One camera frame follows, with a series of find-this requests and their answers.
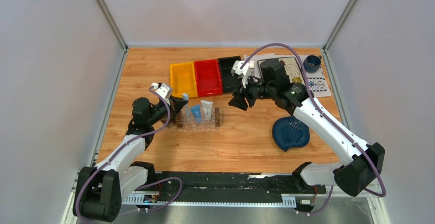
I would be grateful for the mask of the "blue toothpaste tube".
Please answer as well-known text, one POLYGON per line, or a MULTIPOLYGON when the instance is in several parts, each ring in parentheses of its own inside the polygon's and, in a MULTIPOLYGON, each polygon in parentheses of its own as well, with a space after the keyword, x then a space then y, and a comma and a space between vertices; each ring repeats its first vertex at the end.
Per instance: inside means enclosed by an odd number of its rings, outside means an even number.
POLYGON ((201 106, 200 105, 195 105, 192 108, 190 108, 190 112, 192 113, 195 120, 198 120, 198 121, 202 120, 201 106))

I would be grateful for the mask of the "clear textured toiletry holder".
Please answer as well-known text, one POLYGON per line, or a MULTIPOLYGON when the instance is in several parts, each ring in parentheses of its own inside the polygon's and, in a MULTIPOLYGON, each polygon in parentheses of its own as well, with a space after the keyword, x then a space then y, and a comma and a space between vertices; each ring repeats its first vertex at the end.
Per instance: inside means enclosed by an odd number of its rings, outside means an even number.
POLYGON ((185 109, 183 108, 176 117, 174 122, 175 127, 184 130, 214 131, 222 126, 224 120, 218 107, 215 107, 212 111, 211 120, 207 120, 204 114, 202 114, 201 121, 195 120, 190 109, 189 115, 189 122, 186 122, 185 109))

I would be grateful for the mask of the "white toothpaste tube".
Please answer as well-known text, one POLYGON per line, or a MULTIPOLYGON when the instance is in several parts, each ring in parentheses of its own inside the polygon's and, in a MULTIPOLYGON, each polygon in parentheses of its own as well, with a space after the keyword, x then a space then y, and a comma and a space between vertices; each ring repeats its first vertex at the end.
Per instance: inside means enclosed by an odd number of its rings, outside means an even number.
POLYGON ((207 120, 212 119, 213 102, 208 100, 201 100, 201 106, 204 111, 204 116, 207 120))

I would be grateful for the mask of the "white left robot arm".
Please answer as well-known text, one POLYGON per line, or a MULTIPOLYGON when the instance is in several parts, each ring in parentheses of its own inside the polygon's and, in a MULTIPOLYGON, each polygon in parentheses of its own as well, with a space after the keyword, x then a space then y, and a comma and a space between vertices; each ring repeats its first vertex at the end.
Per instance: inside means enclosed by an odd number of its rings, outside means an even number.
POLYGON ((153 165, 137 161, 151 144, 154 124, 167 126, 188 104, 187 100, 170 96, 152 104, 145 97, 132 103, 132 119, 120 145, 94 167, 83 167, 77 179, 72 213, 83 220, 114 221, 122 201, 138 187, 145 191, 156 186, 153 165))

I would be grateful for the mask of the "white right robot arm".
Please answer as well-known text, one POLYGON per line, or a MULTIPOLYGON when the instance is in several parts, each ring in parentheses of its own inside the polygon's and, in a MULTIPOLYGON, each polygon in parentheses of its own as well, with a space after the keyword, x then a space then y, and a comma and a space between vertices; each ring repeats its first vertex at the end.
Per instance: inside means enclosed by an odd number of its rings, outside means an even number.
POLYGON ((295 170, 292 185, 298 192, 307 192, 314 185, 337 186, 356 197, 379 178, 385 149, 378 143, 369 144, 359 138, 334 116, 302 83, 291 82, 284 64, 277 58, 261 64, 262 76, 251 75, 249 66, 237 60, 231 74, 241 80, 233 93, 230 106, 247 110, 258 99, 271 99, 313 130, 339 158, 338 164, 306 162, 295 170))

